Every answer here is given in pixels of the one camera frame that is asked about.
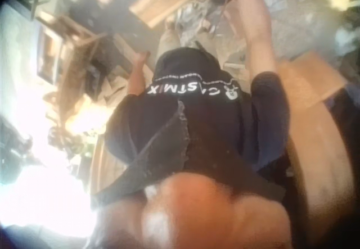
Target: pants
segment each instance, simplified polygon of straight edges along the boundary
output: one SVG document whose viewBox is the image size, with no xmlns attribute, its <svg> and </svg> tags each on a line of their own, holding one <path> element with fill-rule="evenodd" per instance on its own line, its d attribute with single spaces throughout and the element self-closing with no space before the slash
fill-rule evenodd
<svg viewBox="0 0 360 249">
<path fill-rule="evenodd" d="M 181 48 L 180 38 L 174 29 L 167 29 L 160 38 L 159 47 L 157 49 L 156 62 L 158 62 L 161 55 L 165 52 L 172 51 L 177 48 Z M 191 42 L 189 46 L 197 49 L 203 49 L 217 58 L 217 52 L 215 47 L 215 41 L 212 36 L 207 32 L 202 32 L 196 35 L 194 42 Z"/>
</svg>

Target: black t-shirt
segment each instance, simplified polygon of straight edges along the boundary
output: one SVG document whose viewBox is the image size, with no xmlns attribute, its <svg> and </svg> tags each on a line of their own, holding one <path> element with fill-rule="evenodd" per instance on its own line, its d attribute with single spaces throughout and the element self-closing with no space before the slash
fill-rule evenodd
<svg viewBox="0 0 360 249">
<path fill-rule="evenodd" d="M 140 96 L 127 96 L 107 125 L 109 151 L 129 166 L 96 195 L 98 204 L 182 171 L 214 178 L 234 193 L 279 199 L 280 190 L 253 170 L 285 149 L 286 97 L 274 73 L 259 74 L 251 95 L 206 52 L 181 48 L 165 53 L 152 84 Z"/>
</svg>

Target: man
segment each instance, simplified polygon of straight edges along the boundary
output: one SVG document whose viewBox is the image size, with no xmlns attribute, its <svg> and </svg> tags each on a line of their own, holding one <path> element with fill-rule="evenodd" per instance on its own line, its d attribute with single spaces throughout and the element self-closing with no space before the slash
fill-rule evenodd
<svg viewBox="0 0 360 249">
<path fill-rule="evenodd" d="M 128 165 L 95 195 L 89 247 L 291 248 L 282 190 L 253 170 L 278 158 L 289 111 L 263 0 L 238 0 L 251 98 L 209 53 L 179 48 L 168 29 L 146 89 L 138 55 L 128 96 L 107 125 Z"/>
</svg>

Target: hand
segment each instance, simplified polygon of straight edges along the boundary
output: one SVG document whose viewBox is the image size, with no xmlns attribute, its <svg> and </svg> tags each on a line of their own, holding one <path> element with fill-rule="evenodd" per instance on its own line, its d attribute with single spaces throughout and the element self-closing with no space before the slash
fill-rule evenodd
<svg viewBox="0 0 360 249">
<path fill-rule="evenodd" d="M 134 64 L 137 64 L 137 65 L 145 64 L 145 62 L 149 56 L 150 56 L 149 51 L 137 53 L 134 58 Z"/>
</svg>

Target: sleeve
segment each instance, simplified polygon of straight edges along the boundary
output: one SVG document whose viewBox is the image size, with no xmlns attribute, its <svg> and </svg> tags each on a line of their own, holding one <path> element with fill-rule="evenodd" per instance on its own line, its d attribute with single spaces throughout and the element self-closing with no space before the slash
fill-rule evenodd
<svg viewBox="0 0 360 249">
<path fill-rule="evenodd" d="M 137 96 L 127 95 L 106 124 L 105 146 L 125 164 L 130 164 L 137 154 L 130 129 L 131 110 L 135 108 L 137 100 Z"/>
<path fill-rule="evenodd" d="M 277 74 L 263 72 L 251 84 L 251 104 L 259 170 L 284 154 L 289 135 L 289 104 Z"/>
</svg>

